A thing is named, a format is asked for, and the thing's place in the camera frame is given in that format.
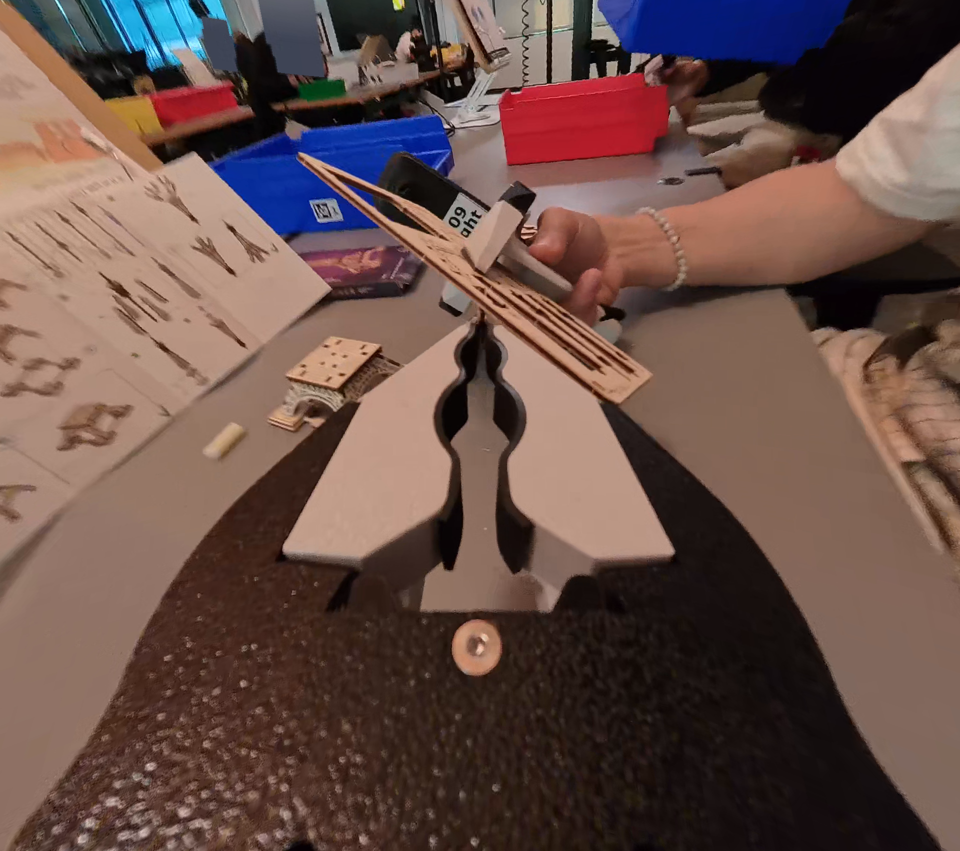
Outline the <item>small white wax cylinder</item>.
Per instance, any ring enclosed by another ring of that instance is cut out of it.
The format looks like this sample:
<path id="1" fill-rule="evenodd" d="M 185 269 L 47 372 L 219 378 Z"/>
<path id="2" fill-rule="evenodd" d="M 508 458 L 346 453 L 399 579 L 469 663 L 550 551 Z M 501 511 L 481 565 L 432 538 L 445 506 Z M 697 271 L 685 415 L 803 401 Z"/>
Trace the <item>small white wax cylinder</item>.
<path id="1" fill-rule="evenodd" d="M 222 461 L 243 439 L 247 431 L 243 425 L 230 422 L 224 425 L 203 447 L 201 455 L 209 461 Z"/>

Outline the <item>wooden board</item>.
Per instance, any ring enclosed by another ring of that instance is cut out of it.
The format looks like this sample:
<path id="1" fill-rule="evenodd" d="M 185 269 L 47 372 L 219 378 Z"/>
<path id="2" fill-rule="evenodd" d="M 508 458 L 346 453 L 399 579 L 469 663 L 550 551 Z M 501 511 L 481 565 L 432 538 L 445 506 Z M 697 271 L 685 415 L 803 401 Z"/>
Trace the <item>wooden board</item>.
<path id="1" fill-rule="evenodd" d="M 132 131 L 108 104 L 83 80 L 18 10 L 1 1 L 1 29 L 45 79 L 70 101 L 105 141 L 135 161 L 147 172 L 156 172 L 162 160 Z"/>

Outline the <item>wooden puzzle sheet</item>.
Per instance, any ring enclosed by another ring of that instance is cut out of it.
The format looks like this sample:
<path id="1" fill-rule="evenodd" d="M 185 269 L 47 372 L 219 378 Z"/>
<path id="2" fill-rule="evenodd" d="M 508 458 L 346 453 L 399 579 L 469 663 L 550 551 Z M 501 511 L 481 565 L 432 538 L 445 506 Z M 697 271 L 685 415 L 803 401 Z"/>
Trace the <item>wooden puzzle sheet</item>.
<path id="1" fill-rule="evenodd" d="M 494 317 L 598 398 L 619 405 L 651 379 L 651 373 L 629 354 L 566 310 L 568 296 L 561 303 L 549 299 L 513 277 L 498 260 L 488 271 L 476 271 L 464 253 L 466 239 L 425 208 L 306 153 L 299 153 L 297 159 L 344 201 L 465 292 L 486 316 Z M 390 220 L 378 209 L 378 198 L 389 201 L 423 230 Z"/>

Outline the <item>black monitor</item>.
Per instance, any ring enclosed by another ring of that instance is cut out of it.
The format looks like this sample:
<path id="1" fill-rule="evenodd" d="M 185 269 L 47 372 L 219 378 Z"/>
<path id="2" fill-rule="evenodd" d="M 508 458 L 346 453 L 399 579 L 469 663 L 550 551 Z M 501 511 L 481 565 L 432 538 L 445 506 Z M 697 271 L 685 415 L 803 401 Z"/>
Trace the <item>black monitor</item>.
<path id="1" fill-rule="evenodd" d="M 428 44 L 441 40 L 435 0 L 325 0 L 330 26 L 342 53 L 358 51 L 370 37 L 392 48 L 419 27 Z"/>

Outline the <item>yellow plastic bin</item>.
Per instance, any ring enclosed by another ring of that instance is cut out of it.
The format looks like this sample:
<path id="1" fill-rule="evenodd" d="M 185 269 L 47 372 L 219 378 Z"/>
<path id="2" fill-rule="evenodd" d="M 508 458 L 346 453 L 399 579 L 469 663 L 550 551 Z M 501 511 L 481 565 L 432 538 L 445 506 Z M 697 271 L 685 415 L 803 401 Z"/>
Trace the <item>yellow plastic bin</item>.
<path id="1" fill-rule="evenodd" d="M 158 135 L 164 130 L 154 102 L 148 95 L 109 98 L 103 103 L 126 127 L 139 136 Z"/>

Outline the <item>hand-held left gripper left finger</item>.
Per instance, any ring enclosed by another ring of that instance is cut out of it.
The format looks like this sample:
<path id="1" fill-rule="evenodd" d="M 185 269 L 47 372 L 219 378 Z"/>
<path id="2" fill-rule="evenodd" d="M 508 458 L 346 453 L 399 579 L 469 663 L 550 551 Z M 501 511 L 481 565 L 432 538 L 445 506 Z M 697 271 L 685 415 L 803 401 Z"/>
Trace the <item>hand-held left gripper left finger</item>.
<path id="1" fill-rule="evenodd" d="M 453 442 L 480 355 L 470 321 L 352 407 L 282 547 L 289 562 L 344 571 L 325 611 L 418 609 L 428 576 L 455 569 L 465 509 Z"/>

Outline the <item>paper instruction sheet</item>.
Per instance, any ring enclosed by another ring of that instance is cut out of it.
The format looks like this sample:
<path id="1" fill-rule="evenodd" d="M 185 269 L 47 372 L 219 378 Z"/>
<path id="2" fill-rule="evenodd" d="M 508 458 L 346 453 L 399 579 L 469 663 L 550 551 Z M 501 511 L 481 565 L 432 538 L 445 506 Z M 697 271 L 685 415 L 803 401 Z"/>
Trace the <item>paper instruction sheet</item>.
<path id="1" fill-rule="evenodd" d="M 3 32 L 2 565 L 329 293 L 202 159 L 147 172 Z"/>

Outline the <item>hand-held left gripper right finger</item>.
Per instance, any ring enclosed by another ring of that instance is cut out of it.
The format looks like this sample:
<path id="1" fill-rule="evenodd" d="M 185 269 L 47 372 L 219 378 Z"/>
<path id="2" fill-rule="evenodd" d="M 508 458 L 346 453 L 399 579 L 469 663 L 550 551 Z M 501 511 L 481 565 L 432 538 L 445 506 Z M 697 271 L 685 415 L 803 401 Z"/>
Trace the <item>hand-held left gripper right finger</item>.
<path id="1" fill-rule="evenodd" d="M 486 330 L 498 463 L 496 535 L 508 570 L 550 612 L 573 580 L 665 564 L 674 545 L 607 414 L 580 382 L 502 326 Z"/>

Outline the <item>wooden tower base model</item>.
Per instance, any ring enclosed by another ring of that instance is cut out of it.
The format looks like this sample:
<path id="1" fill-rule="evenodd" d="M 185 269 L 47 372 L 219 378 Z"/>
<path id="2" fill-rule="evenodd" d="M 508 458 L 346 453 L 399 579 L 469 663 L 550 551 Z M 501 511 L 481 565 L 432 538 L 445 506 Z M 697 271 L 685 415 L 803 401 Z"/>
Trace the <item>wooden tower base model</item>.
<path id="1" fill-rule="evenodd" d="M 284 399 L 268 422 L 288 433 L 318 429 L 403 367 L 377 343 L 330 336 L 286 372 Z"/>

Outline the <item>person's right forearm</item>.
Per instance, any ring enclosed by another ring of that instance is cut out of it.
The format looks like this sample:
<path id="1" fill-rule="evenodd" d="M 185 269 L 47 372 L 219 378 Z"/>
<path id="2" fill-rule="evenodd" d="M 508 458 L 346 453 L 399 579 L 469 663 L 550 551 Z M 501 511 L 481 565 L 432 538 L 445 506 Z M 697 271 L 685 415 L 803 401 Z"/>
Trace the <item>person's right forearm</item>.
<path id="1" fill-rule="evenodd" d="M 795 166 L 692 205 L 623 221 L 623 288 L 748 288 L 805 283 L 911 245 L 941 222 L 868 202 L 837 162 Z"/>

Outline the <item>person's right hand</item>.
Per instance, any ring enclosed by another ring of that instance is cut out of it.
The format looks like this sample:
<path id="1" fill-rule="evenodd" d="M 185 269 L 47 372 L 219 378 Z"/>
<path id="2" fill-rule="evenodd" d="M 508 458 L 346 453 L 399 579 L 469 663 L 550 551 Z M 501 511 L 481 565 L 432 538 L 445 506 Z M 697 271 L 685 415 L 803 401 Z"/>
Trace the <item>person's right hand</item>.
<path id="1" fill-rule="evenodd" d="M 570 282 L 564 306 L 590 326 L 623 287 L 623 268 L 615 255 L 622 224 L 611 216 L 562 207 L 546 208 L 536 221 L 530 254 Z"/>

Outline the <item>purple puzzle box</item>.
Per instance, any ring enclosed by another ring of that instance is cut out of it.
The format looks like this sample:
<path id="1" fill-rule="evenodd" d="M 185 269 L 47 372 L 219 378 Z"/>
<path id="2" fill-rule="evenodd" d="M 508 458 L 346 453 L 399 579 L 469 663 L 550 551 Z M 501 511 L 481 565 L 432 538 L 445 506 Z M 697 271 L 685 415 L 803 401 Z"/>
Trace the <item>purple puzzle box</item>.
<path id="1" fill-rule="evenodd" d="M 400 245 L 316 250 L 300 257 L 329 286 L 331 301 L 402 297 L 425 269 Z"/>

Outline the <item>white printed t-shirt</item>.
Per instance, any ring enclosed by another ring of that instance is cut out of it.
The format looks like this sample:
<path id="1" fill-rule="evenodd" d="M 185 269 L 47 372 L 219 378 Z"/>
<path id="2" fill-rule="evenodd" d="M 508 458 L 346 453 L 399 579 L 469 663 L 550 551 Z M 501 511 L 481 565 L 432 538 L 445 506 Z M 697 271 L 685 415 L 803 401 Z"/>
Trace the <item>white printed t-shirt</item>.
<path id="1" fill-rule="evenodd" d="M 846 144 L 837 168 L 859 197 L 895 218 L 958 226 L 958 48 Z M 811 336 L 927 538 L 958 565 L 958 286 L 899 333 Z"/>

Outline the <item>small red plastic bin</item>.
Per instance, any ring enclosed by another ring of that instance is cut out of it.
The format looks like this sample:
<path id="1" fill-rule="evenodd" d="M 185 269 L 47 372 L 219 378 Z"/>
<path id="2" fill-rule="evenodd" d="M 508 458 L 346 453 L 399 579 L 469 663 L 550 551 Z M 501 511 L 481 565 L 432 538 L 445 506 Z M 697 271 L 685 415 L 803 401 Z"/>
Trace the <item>small red plastic bin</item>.
<path id="1" fill-rule="evenodd" d="M 239 107 L 234 86 L 227 81 L 157 90 L 148 95 L 163 129 L 217 115 Z"/>

